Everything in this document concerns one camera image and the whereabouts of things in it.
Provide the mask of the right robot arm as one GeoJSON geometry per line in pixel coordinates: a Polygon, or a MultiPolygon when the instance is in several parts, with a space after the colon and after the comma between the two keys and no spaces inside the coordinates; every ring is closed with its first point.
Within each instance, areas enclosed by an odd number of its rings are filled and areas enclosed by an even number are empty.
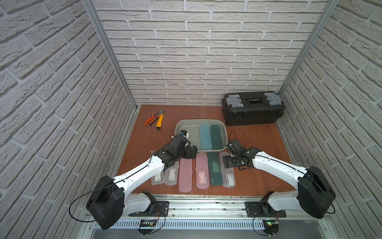
{"type": "Polygon", "coordinates": [[[258,148],[246,148],[236,139],[227,144],[227,149],[230,155],[223,158],[225,168],[262,170],[294,188],[287,192],[269,191],[257,204],[258,215],[275,217],[282,211],[296,210],[322,219],[325,214],[335,213],[336,193],[319,168],[287,163],[258,148]]]}

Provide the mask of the dark green pencil case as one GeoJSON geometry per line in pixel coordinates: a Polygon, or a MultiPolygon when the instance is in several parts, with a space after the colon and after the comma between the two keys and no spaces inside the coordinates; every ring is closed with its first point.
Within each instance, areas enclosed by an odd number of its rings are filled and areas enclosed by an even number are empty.
{"type": "Polygon", "coordinates": [[[209,175],[211,186],[223,185],[219,154],[208,153],[209,175]]]}
{"type": "Polygon", "coordinates": [[[221,137],[220,125],[211,125],[210,126],[211,133],[211,146],[212,150],[218,150],[223,148],[223,141],[221,137]]]}

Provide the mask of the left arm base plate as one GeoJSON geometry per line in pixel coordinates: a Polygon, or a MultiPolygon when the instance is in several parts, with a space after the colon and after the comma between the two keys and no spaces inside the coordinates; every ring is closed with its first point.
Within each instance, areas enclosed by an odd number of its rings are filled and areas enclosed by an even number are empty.
{"type": "Polygon", "coordinates": [[[169,204],[169,201],[152,202],[144,212],[135,212],[129,214],[129,217],[157,217],[158,215],[167,217],[169,212],[169,204]]]}

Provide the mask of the pink pencil case with label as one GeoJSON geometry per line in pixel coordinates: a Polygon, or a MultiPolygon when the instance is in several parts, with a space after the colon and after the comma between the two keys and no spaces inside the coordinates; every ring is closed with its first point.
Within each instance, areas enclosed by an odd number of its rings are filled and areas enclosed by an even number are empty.
{"type": "Polygon", "coordinates": [[[196,185],[198,189],[207,189],[210,186],[209,164],[206,153],[198,153],[196,157],[196,185]]]}

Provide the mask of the clear pencil case with label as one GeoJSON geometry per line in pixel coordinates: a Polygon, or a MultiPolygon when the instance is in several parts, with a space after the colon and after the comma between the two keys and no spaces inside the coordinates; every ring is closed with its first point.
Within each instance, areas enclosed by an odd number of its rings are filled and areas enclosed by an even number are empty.
{"type": "Polygon", "coordinates": [[[232,187],[235,187],[235,185],[236,185],[234,169],[233,168],[225,168],[224,162],[223,162],[224,156],[230,156],[230,154],[228,152],[221,152],[219,154],[223,186],[226,188],[232,188],[232,187]]]}

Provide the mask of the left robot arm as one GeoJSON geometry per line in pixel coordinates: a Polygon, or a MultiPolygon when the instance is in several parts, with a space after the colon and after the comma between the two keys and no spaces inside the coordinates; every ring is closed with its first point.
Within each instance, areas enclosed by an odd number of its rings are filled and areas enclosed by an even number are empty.
{"type": "Polygon", "coordinates": [[[86,203],[86,209],[103,230],[109,229],[122,216],[128,214],[152,214],[156,199],[149,193],[132,194],[145,183],[180,159],[195,159],[198,148],[188,140],[189,133],[181,130],[150,158],[130,171],[111,178],[102,177],[86,203]]]}

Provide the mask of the blue pencil case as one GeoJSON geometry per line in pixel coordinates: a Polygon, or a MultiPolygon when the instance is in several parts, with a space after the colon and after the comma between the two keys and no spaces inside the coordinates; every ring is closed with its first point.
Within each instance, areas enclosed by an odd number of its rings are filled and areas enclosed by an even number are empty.
{"type": "Polygon", "coordinates": [[[206,124],[200,125],[199,130],[201,149],[212,150],[210,126],[206,124]]]}

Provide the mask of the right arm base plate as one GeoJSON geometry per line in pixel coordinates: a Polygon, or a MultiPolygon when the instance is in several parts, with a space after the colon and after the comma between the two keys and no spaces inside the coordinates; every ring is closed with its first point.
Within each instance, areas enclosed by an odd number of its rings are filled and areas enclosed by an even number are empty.
{"type": "Polygon", "coordinates": [[[247,217],[249,218],[286,218],[285,210],[274,210],[268,203],[264,202],[245,202],[247,217]]]}

